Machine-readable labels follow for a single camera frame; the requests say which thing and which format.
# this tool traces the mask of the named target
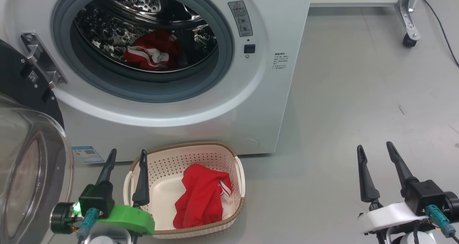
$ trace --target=beige plastic basket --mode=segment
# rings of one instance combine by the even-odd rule
[[[123,188],[125,205],[132,205],[131,196],[139,179],[138,157],[126,176]],[[231,226],[244,206],[246,182],[244,170],[236,153],[219,142],[193,142],[154,149],[147,152],[150,203],[141,207],[154,218],[158,239],[180,239],[211,234]],[[181,180],[183,171],[191,164],[201,164],[209,169],[228,172],[233,192],[232,206],[222,221],[192,228],[175,229],[172,225],[175,202],[185,193]]]

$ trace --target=red clothing in basket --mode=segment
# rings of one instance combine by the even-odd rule
[[[182,183],[186,191],[175,202],[175,228],[190,228],[222,220],[221,199],[228,200],[233,191],[228,173],[193,164],[183,172]]]
[[[175,67],[175,59],[181,53],[182,46],[175,35],[156,30],[139,37],[124,52],[124,59],[140,69],[157,70]]]

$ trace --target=metal leg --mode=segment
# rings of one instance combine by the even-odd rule
[[[398,17],[402,21],[406,29],[406,35],[403,39],[403,45],[407,47],[413,47],[416,42],[421,39],[421,36],[416,28],[413,20],[411,19],[410,12],[415,10],[415,5],[418,0],[398,0],[395,5]]]

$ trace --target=screw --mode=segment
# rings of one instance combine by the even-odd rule
[[[33,36],[31,33],[26,34],[25,37],[26,37],[26,40],[28,40],[29,42],[35,39],[35,36]]]

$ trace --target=blue and white label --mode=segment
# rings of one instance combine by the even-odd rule
[[[85,164],[105,162],[92,146],[72,146],[72,153]]]

